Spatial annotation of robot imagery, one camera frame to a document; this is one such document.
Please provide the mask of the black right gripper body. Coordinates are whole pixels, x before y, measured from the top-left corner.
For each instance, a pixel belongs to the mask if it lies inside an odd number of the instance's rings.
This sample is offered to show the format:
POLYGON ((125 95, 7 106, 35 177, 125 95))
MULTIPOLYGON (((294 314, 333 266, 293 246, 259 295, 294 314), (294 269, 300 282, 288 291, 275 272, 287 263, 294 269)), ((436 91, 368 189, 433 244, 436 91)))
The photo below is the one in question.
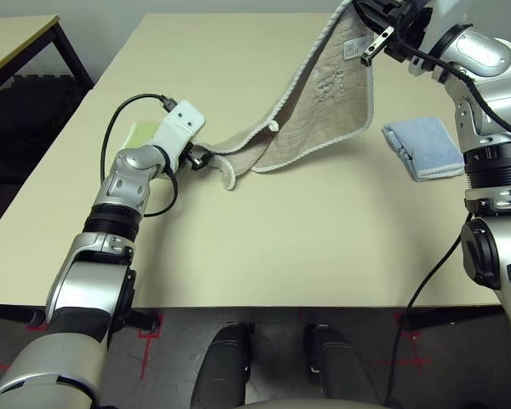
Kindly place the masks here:
POLYGON ((388 28, 373 32, 375 38, 361 55, 361 64, 371 66, 381 51, 398 62, 410 60, 413 54, 405 45, 418 49, 422 44, 432 14, 427 4, 428 1, 388 1, 388 28))

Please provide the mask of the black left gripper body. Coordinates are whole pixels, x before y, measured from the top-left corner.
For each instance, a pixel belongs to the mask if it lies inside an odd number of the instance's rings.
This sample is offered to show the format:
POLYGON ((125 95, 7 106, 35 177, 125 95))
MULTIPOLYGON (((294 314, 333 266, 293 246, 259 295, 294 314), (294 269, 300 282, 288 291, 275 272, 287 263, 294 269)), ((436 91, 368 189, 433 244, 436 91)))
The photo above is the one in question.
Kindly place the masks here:
POLYGON ((181 166, 191 166, 191 170, 199 170, 203 160, 193 151, 193 144, 188 142, 181 153, 181 166))

